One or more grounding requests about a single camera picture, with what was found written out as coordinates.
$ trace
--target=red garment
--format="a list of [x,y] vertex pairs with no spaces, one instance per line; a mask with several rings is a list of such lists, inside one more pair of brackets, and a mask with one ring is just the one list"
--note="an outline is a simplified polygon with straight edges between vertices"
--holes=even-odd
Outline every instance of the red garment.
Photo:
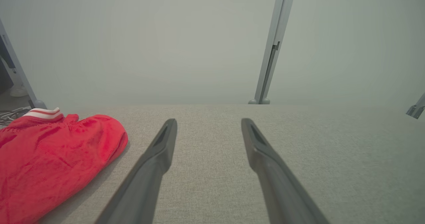
[[0,130],[0,223],[33,224],[117,158],[127,134],[117,120],[78,121],[32,109]]

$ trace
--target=white wall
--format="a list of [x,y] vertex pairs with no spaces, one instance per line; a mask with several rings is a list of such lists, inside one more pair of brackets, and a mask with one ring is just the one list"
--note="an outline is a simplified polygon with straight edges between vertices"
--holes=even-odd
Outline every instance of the white wall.
[[425,92],[425,0],[294,0],[272,104],[389,106]]
[[246,104],[274,2],[0,0],[0,19],[48,108]]

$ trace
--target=cable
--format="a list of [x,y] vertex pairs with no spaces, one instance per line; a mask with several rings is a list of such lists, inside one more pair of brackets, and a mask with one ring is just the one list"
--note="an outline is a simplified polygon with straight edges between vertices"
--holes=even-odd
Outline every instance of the cable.
[[26,114],[30,109],[21,107],[12,111],[0,111],[0,129],[8,126],[12,121]]

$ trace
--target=gray fabric surface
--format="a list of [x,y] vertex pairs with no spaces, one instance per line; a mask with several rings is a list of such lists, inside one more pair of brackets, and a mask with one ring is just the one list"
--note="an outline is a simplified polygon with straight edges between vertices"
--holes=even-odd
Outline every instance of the gray fabric surface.
[[240,119],[251,118],[331,223],[425,223],[425,124],[385,109],[139,106],[97,109],[128,132],[124,153],[41,223],[93,223],[159,128],[176,118],[154,223],[268,223]]

